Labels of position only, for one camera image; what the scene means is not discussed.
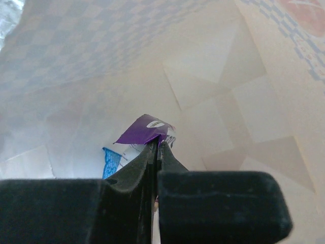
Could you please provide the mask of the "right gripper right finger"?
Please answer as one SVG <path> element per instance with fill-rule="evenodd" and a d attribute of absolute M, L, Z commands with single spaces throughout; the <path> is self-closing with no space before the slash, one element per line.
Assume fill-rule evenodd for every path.
<path fill-rule="evenodd" d="M 293 222 L 276 179 L 260 171 L 189 171 L 162 143 L 161 243 L 278 243 Z"/>

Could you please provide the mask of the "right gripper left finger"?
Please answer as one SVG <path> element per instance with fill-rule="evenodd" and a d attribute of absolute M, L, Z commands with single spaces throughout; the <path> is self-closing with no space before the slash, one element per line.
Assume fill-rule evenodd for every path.
<path fill-rule="evenodd" d="M 1 181 L 1 243 L 152 243 L 156 140 L 107 179 Z"/>

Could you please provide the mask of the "purple berry snack packet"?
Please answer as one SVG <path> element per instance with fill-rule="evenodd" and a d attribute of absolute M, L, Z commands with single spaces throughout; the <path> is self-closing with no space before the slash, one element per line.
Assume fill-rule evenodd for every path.
<path fill-rule="evenodd" d="M 158 145 L 165 141 L 170 147 L 173 147 L 176 141 L 176 129 L 171 124 L 154 116 L 143 114 L 127 128 L 115 143 L 145 145 L 155 139 L 158 139 Z"/>

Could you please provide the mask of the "blue checkered paper bag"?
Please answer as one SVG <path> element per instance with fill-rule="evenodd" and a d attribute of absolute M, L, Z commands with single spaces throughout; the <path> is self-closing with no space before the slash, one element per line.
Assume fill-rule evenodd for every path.
<path fill-rule="evenodd" d="M 150 114 L 189 170 L 260 170 L 324 243 L 324 1 L 19 1 L 1 39 L 1 178 L 100 178 Z"/>

